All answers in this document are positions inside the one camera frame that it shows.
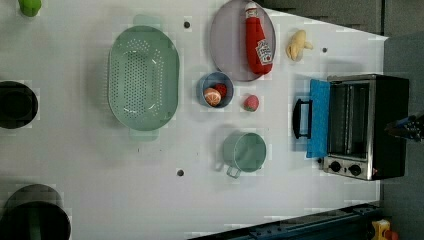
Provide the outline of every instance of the blue bowl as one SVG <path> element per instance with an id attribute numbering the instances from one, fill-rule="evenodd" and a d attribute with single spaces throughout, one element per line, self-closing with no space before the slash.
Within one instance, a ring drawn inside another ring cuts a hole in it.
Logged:
<path id="1" fill-rule="evenodd" d="M 221 102 L 218 105 L 213 107 L 206 102 L 203 92 L 208 88 L 214 88 L 215 85 L 218 83 L 225 84 L 225 86 L 227 87 L 227 94 L 225 95 L 223 99 L 221 99 Z M 205 75 L 204 77 L 200 79 L 199 84 L 197 86 L 197 98 L 199 99 L 200 104 L 206 107 L 223 108 L 231 102 L 231 100 L 233 99 L 233 94 L 234 94 L 233 83 L 231 82 L 230 78 L 222 72 L 213 72 L 213 73 Z"/>

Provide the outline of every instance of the green object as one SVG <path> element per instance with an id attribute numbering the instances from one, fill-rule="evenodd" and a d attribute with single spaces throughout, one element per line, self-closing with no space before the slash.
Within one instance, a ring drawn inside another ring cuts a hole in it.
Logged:
<path id="1" fill-rule="evenodd" d="M 40 11 L 41 0 L 19 0 L 22 13 L 27 17 L 35 17 Z"/>
<path id="2" fill-rule="evenodd" d="M 236 132 L 224 141 L 224 160 L 230 166 L 227 175 L 238 178 L 240 173 L 260 169 L 266 159 L 265 141 L 256 133 Z"/>
<path id="3" fill-rule="evenodd" d="M 108 100 L 116 118 L 132 130 L 131 137 L 154 140 L 155 130 L 171 120 L 178 105 L 179 65 L 174 44 L 155 27 L 135 26 L 116 39 Z"/>

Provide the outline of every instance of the toaster oven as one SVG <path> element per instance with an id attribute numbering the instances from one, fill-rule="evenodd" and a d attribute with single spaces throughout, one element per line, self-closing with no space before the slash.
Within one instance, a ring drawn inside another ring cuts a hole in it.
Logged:
<path id="1" fill-rule="evenodd" d="M 363 180 L 404 175 L 404 139 L 390 136 L 388 123 L 408 116 L 409 81 L 377 74 L 311 80 L 311 98 L 293 112 L 296 138 L 308 138 L 307 157 L 325 172 Z M 301 133 L 301 106 L 309 105 Z"/>

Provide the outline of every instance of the ketchup label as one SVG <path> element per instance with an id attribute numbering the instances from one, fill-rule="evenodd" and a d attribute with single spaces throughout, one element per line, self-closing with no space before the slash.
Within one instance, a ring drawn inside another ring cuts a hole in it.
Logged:
<path id="1" fill-rule="evenodd" d="M 258 53 L 258 57 L 262 65 L 268 65 L 272 63 L 272 53 L 266 39 L 262 39 L 258 42 L 256 52 Z"/>
<path id="2" fill-rule="evenodd" d="M 255 8 L 251 8 L 246 11 L 246 18 L 250 17 L 258 17 L 258 11 Z"/>

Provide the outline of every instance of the white table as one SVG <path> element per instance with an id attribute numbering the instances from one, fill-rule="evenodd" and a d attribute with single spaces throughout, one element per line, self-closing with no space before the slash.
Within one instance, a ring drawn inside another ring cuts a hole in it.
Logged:
<path id="1" fill-rule="evenodd" d="M 272 73 L 235 82 L 230 106 L 207 109 L 195 85 L 215 70 L 208 29 L 224 2 L 46 0 L 30 20 L 1 1 L 0 80 L 25 80 L 40 112 L 28 128 L 0 131 L 0 204 L 28 183 L 46 184 L 63 195 L 73 239 L 129 240 L 185 239 L 378 200 L 378 182 L 326 174 L 306 160 L 290 119 L 311 78 L 381 73 L 385 38 L 269 10 L 278 43 Z M 181 60 L 177 113 L 151 143 L 131 141 L 107 104 L 108 52 L 140 13 L 162 18 Z M 299 63 L 284 52 L 296 29 L 315 46 Z M 247 93 L 260 96 L 258 112 L 240 108 Z M 217 151 L 246 128 L 269 153 L 263 169 L 234 180 L 217 167 Z"/>

